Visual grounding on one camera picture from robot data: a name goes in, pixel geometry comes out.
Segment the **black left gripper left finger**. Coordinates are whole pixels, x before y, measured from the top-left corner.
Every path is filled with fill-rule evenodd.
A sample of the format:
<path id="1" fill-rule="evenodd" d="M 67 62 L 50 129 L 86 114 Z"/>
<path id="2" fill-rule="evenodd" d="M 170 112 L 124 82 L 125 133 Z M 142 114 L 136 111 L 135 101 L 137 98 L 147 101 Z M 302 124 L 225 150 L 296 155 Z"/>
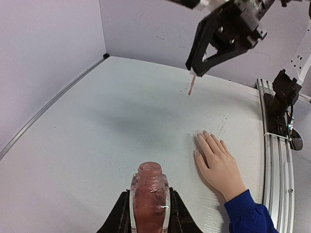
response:
<path id="1" fill-rule="evenodd" d="M 129 190 L 126 190 L 120 194 L 106 221 L 97 231 L 97 233 L 131 232 L 129 195 Z"/>

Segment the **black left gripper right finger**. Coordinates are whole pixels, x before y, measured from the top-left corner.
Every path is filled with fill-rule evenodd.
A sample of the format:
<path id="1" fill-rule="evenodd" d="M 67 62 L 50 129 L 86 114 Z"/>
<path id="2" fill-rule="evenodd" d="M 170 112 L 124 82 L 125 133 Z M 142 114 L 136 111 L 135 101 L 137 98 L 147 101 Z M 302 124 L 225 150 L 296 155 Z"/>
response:
<path id="1" fill-rule="evenodd" d="M 179 193 L 170 187 L 170 220 L 168 233 L 203 233 L 187 210 Z"/>

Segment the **grey nail polish cap brush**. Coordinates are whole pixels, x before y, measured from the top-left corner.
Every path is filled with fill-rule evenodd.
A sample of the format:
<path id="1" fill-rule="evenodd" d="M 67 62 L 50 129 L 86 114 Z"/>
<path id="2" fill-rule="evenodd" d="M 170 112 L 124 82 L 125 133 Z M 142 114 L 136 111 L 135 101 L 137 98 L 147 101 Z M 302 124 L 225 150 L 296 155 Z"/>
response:
<path id="1" fill-rule="evenodd" d="M 190 75 L 192 76 L 192 80 L 191 80 L 191 83 L 190 83 L 190 88 L 189 88 L 189 92 L 188 92 L 188 95 L 190 96 L 191 93 L 192 93 L 192 90 L 193 90 L 193 87 L 195 85 L 195 81 L 197 78 L 202 78 L 202 76 L 199 76 L 192 68 L 190 69 Z"/>

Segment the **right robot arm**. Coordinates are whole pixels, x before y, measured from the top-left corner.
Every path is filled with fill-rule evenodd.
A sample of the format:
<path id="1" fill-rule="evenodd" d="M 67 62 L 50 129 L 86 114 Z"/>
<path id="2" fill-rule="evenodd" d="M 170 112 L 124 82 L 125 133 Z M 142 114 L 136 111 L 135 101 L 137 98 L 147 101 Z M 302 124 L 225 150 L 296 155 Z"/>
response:
<path id="1" fill-rule="evenodd" d="M 285 69 L 303 82 L 311 62 L 310 1 L 179 0 L 177 4 L 208 10 L 186 61 L 191 74 L 250 84 L 255 78 L 272 80 Z"/>

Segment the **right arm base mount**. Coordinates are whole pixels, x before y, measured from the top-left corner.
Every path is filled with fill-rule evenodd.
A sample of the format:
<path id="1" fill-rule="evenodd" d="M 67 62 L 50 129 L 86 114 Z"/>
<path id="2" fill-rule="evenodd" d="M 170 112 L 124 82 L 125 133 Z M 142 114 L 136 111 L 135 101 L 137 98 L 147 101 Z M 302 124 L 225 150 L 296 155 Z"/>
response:
<path id="1" fill-rule="evenodd" d="M 272 83 L 274 94 L 265 93 L 264 103 L 268 132 L 289 140 L 292 150 L 303 149 L 303 140 L 294 129 L 294 104 L 302 88 L 296 78 L 290 78 L 286 70 L 281 70 Z"/>

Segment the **red nail polish bottle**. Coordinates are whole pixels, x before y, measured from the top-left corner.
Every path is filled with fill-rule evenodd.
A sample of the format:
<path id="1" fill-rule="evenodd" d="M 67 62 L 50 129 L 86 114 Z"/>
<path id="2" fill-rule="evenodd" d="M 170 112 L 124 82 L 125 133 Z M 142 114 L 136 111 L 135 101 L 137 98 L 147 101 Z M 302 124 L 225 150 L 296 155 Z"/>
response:
<path id="1" fill-rule="evenodd" d="M 168 232 L 170 205 L 169 184 L 161 165 L 156 162 L 142 163 L 133 175 L 130 188 L 131 232 Z"/>

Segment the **mannequin hand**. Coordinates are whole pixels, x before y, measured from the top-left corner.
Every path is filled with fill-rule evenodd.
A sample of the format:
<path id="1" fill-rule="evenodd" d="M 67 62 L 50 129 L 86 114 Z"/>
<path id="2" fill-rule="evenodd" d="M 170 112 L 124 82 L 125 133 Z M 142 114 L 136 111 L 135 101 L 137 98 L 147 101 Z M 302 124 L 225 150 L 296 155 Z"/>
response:
<path id="1" fill-rule="evenodd" d="M 194 152 L 196 164 L 204 180 L 230 201 L 247 190 L 238 164 L 224 141 L 207 131 L 196 135 L 199 147 Z"/>

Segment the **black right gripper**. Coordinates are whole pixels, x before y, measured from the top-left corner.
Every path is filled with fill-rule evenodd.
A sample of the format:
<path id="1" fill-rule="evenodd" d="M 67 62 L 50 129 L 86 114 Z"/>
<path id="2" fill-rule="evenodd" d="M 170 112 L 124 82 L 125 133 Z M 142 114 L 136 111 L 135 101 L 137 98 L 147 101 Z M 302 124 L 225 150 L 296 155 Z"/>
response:
<path id="1" fill-rule="evenodd" d="M 227 0 L 215 8 L 197 26 L 185 63 L 187 70 L 192 68 L 196 76 L 202 77 L 212 67 L 245 53 L 245 49 L 234 46 L 254 48 L 267 35 L 260 24 L 266 12 L 266 0 Z M 217 51 L 224 51 L 204 60 L 209 44 Z"/>

